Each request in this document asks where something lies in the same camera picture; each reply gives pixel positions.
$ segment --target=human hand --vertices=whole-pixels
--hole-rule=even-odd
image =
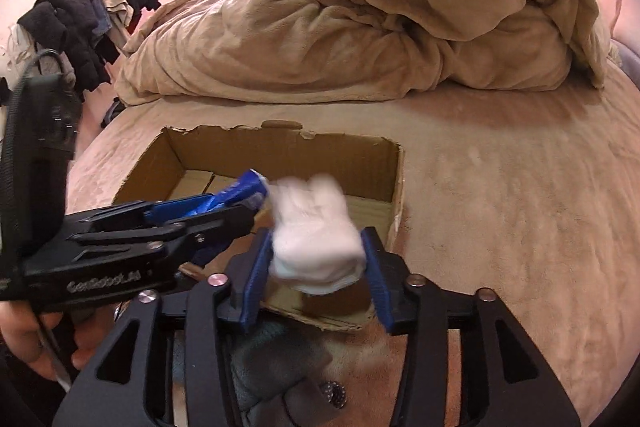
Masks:
[[[76,326],[74,340],[78,350],[71,356],[71,362],[77,369],[86,365],[113,327],[113,310],[114,306],[98,308],[87,320]],[[43,324],[49,329],[55,328],[62,320],[62,313],[41,316]],[[40,341],[38,324],[29,303],[0,302],[0,334],[16,357],[42,377],[56,380],[56,372]]]

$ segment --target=white sock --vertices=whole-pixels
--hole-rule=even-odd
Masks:
[[[329,176],[308,184],[286,178],[270,187],[275,228],[271,276],[310,295],[353,284],[366,264],[340,185]]]

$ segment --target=open cardboard box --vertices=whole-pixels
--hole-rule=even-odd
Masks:
[[[286,176],[306,180],[325,172],[342,186],[356,226],[375,227],[386,249],[392,251],[402,212],[402,159],[402,148],[391,140],[315,134],[289,121],[267,121],[259,128],[165,128],[133,167],[114,203],[217,192],[247,169],[255,169],[271,181]],[[254,232],[271,226],[267,202],[256,217]],[[205,267],[204,274],[223,271],[231,256],[248,249],[253,235],[235,240]],[[364,280],[327,296],[305,295],[270,281],[263,306],[335,331],[360,329],[373,316]]]

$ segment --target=bed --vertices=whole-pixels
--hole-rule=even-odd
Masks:
[[[68,209],[109,204],[164,126],[284,119],[396,140],[406,149],[398,253],[447,289],[496,288],[589,425],[640,351],[639,106],[640,92],[612,62],[603,91],[575,72],[549,92],[445,83],[380,103],[166,97],[126,109],[92,142],[70,172]],[[350,393],[336,425],[387,425],[402,340],[372,324],[326,343]],[[454,390],[455,360],[452,349]],[[452,396],[450,425],[455,415]]]

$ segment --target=screw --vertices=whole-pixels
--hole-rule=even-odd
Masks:
[[[224,286],[228,280],[229,277],[227,277],[223,273],[214,273],[213,275],[209,275],[209,277],[207,277],[207,282],[211,286]]]
[[[493,302],[497,299],[497,295],[491,288],[480,288],[478,298],[483,302]]]
[[[158,298],[158,292],[155,290],[143,290],[138,294],[138,300],[143,304],[149,304]]]
[[[427,277],[420,275],[419,273],[412,273],[406,278],[406,283],[414,288],[420,288],[427,284]]]

